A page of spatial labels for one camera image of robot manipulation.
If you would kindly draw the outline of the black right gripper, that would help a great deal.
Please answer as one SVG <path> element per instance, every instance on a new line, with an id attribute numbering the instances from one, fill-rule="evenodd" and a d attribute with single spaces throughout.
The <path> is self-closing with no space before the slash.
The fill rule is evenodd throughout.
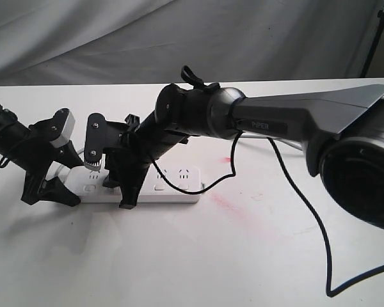
<path id="1" fill-rule="evenodd" d="M 155 115 L 149 114 L 142 122 L 131 116 L 131 123 L 112 122 L 103 118 L 102 149 L 106 154 L 108 175 L 102 182 L 106 188 L 118 187 L 122 193 L 120 209 L 133 209 L 138 203 L 152 159 L 160 154 L 157 137 L 159 127 Z"/>

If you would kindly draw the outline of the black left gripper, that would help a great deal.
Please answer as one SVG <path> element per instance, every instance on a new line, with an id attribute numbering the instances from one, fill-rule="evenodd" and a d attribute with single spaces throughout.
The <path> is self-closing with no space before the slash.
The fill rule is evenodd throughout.
<path id="1" fill-rule="evenodd" d="M 75 207 L 80 204 L 80 198 L 59 177 L 47 180 L 46 175 L 54 161 L 68 168 L 82 166 L 83 161 L 71 140 L 57 139 L 56 148 L 51 145 L 51 123 L 52 119 L 47 119 L 29 126 L 31 134 L 23 142 L 26 148 L 22 160 L 26 163 L 26 175 L 21 200 L 29 205 L 52 201 Z"/>

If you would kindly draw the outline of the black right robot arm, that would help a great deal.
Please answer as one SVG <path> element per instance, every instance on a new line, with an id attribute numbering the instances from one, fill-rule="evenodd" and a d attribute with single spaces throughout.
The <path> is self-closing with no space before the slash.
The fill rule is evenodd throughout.
<path id="1" fill-rule="evenodd" d="M 121 133 L 106 156 L 104 185 L 135 206 L 152 161 L 191 136 L 233 139 L 242 132 L 301 145 L 308 172 L 346 212 L 384 230 L 384 84 L 346 90 L 247 97 L 217 84 L 159 93 L 154 111 Z"/>

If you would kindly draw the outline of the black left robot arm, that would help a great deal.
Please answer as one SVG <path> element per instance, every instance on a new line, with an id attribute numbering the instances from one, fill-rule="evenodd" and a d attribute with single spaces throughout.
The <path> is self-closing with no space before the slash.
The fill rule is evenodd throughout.
<path id="1" fill-rule="evenodd" d="M 67 168 L 83 165 L 70 140 L 75 119 L 67 108 L 48 119 L 25 126 L 17 115 L 0 104 L 0 169 L 13 162 L 25 171 L 21 200 L 29 205 L 53 201 L 69 207 L 80 204 L 57 176 L 46 179 L 51 164 Z"/>

